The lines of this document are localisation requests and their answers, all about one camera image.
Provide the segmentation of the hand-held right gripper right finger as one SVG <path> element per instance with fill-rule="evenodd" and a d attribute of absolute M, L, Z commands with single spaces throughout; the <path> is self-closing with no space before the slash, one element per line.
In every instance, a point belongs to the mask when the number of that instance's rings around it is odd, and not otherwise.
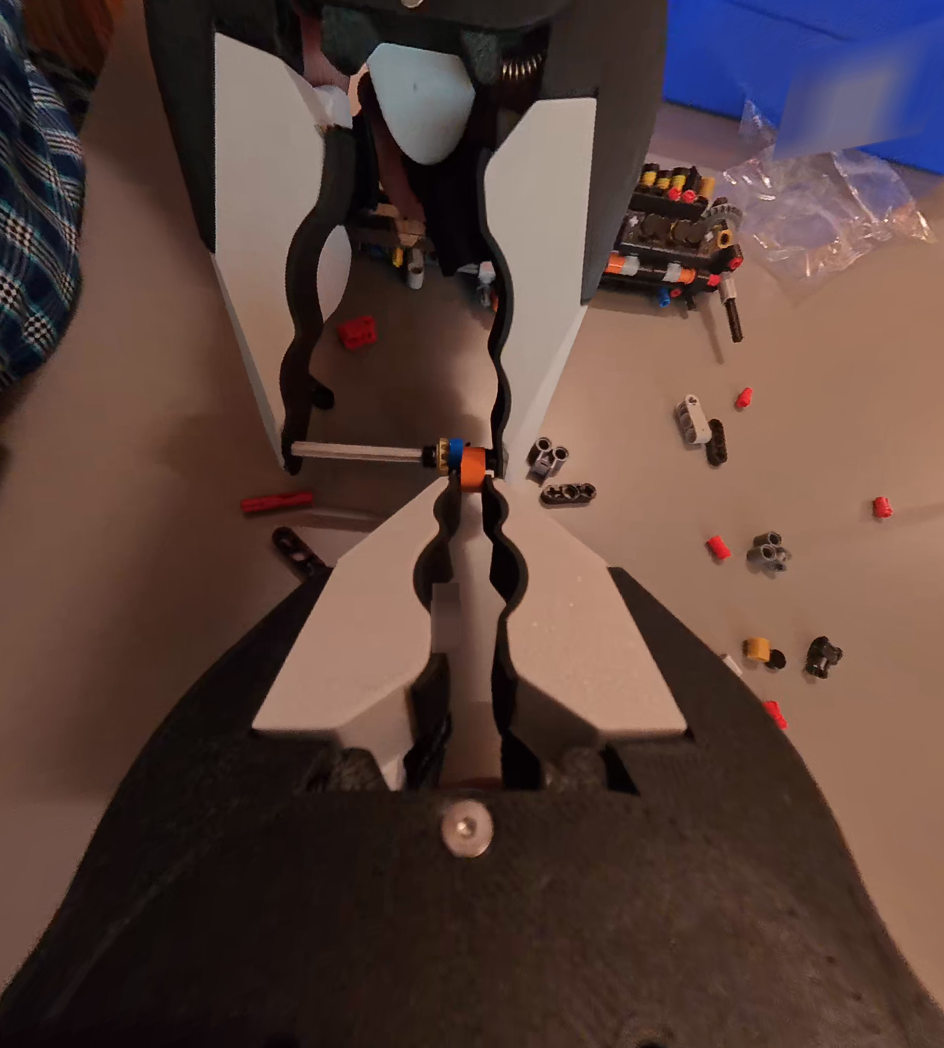
<path fill-rule="evenodd" d="M 688 730 L 610 568 L 502 480 L 481 488 L 490 583 L 504 607 L 491 671 L 506 788 L 542 787 L 573 752 Z"/>

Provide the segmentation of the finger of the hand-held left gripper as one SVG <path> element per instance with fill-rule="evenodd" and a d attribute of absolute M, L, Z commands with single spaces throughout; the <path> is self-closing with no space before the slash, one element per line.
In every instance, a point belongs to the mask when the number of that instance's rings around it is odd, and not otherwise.
<path fill-rule="evenodd" d="M 488 341 L 498 478 L 520 471 L 586 312 L 581 303 L 596 99 L 533 103 L 482 171 L 481 223 L 499 305 Z"/>
<path fill-rule="evenodd" d="M 214 269 L 262 424 L 282 457 L 280 367 L 294 337 L 285 263 L 319 200 L 324 135 L 351 129 L 348 78 L 319 86 L 282 59 L 214 36 Z"/>

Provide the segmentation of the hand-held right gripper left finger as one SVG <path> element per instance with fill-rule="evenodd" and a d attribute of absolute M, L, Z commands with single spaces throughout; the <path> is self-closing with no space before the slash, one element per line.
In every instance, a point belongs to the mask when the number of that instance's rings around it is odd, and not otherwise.
<path fill-rule="evenodd" d="M 429 485 L 341 556 L 254 717 L 261 735 L 372 754 L 391 789 L 439 784 L 452 732 L 448 656 L 433 650 L 435 583 L 453 577 L 455 478 Z"/>

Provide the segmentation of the large lego vehicle model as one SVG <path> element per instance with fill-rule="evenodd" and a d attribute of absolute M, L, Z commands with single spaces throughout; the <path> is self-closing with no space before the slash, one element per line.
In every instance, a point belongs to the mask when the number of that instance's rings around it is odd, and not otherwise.
<path fill-rule="evenodd" d="M 718 294 L 732 341 L 743 340 L 736 272 L 744 261 L 738 242 L 741 209 L 715 194 L 716 181 L 696 166 L 644 163 L 601 277 L 605 287 L 645 294 L 658 307 L 682 302 L 687 310 Z M 429 262 L 439 257 L 424 223 L 407 221 L 385 198 L 350 213 L 355 252 L 386 259 L 418 290 Z"/>

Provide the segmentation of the black lego gear axle assembly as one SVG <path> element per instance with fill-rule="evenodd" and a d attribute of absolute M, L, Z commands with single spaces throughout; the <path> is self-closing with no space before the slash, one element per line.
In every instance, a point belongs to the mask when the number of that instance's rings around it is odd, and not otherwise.
<path fill-rule="evenodd" d="M 425 470 L 434 471 L 440 476 L 447 478 L 456 477 L 458 489 L 461 490 L 458 481 L 458 471 L 451 472 L 448 470 L 449 440 L 449 437 L 440 437 L 434 443 L 415 447 L 293 441 L 286 451 L 295 460 L 315 459 L 382 463 L 382 465 L 418 465 Z M 487 480 L 504 478 L 505 467 L 509 460 L 507 452 L 504 449 L 485 449 L 493 452 L 495 456 L 492 476 Z"/>

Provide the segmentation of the person's left hand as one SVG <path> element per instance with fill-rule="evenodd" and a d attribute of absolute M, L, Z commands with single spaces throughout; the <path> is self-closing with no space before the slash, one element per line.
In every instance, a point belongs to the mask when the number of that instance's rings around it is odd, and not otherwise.
<path fill-rule="evenodd" d="M 363 72 L 359 79 L 357 97 L 361 106 L 363 116 L 373 131 L 378 180 L 385 190 L 388 201 L 397 209 L 400 219 L 407 223 L 414 223 L 416 231 L 426 234 L 427 220 L 424 208 L 410 184 L 404 154 L 385 121 L 385 114 L 369 72 Z"/>

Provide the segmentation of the blue plastic storage bin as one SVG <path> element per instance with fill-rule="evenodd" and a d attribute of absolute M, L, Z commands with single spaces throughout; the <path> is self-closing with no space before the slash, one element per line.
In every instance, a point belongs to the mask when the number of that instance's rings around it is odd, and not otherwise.
<path fill-rule="evenodd" d="M 664 95 L 778 130 L 780 158 L 862 149 L 944 175 L 944 1 L 669 2 Z"/>

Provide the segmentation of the clear plastic bag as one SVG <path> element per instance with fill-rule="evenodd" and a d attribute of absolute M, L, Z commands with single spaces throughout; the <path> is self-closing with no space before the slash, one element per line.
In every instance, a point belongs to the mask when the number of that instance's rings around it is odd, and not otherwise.
<path fill-rule="evenodd" d="M 936 242 L 893 165 L 857 149 L 780 158 L 777 139 L 746 100 L 738 163 L 721 179 L 753 259 L 786 287 L 819 285 L 884 247 Z"/>

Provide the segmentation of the wooden cabinet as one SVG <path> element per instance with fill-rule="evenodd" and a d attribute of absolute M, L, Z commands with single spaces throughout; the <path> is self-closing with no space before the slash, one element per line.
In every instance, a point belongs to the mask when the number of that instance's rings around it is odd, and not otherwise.
<path fill-rule="evenodd" d="M 74 72 L 98 77 L 109 54 L 123 1 L 25 1 L 23 20 L 37 51 Z"/>

